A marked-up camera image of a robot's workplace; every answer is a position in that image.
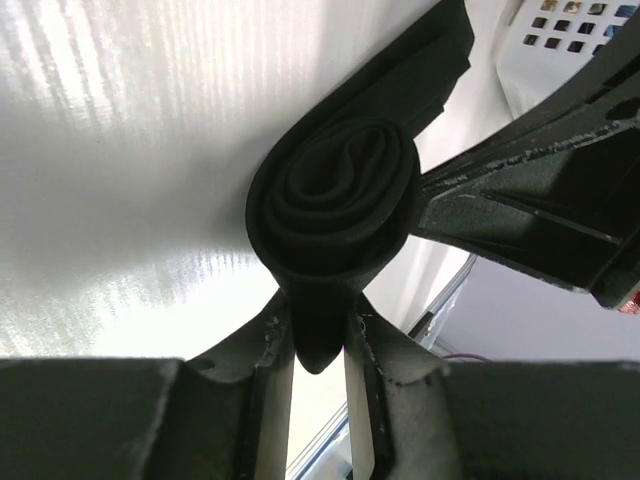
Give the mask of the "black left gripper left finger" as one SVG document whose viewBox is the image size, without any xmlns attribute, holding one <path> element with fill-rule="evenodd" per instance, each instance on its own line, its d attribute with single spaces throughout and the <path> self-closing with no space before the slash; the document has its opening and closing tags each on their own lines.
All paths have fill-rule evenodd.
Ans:
<svg viewBox="0 0 640 480">
<path fill-rule="evenodd" d="M 180 367 L 145 478 L 284 478 L 293 373 L 290 310 L 276 293 L 247 324 Z"/>
</svg>

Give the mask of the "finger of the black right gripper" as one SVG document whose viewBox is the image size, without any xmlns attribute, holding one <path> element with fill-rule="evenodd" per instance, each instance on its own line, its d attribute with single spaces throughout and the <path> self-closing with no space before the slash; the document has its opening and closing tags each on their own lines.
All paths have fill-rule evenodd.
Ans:
<svg viewBox="0 0 640 480">
<path fill-rule="evenodd" d="M 639 10 L 559 89 L 422 178 L 414 235 L 618 308 L 639 290 Z"/>
</svg>

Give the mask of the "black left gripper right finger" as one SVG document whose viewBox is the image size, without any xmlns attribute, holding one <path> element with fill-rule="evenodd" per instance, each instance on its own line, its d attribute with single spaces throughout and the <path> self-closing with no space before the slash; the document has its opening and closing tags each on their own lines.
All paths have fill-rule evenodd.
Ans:
<svg viewBox="0 0 640 480">
<path fill-rule="evenodd" d="M 359 297 L 345 330 L 354 479 L 450 477 L 450 416 L 440 366 Z"/>
</svg>

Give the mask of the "black tie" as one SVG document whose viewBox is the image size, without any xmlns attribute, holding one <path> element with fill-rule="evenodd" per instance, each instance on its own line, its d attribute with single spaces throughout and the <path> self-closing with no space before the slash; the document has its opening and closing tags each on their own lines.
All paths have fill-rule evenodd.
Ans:
<svg viewBox="0 0 640 480">
<path fill-rule="evenodd" d="M 440 1 L 274 145 L 246 200 L 252 248 L 291 311 L 300 363 L 341 351 L 365 287 L 404 246 L 416 215 L 416 137 L 469 69 L 465 5 Z"/>
</svg>

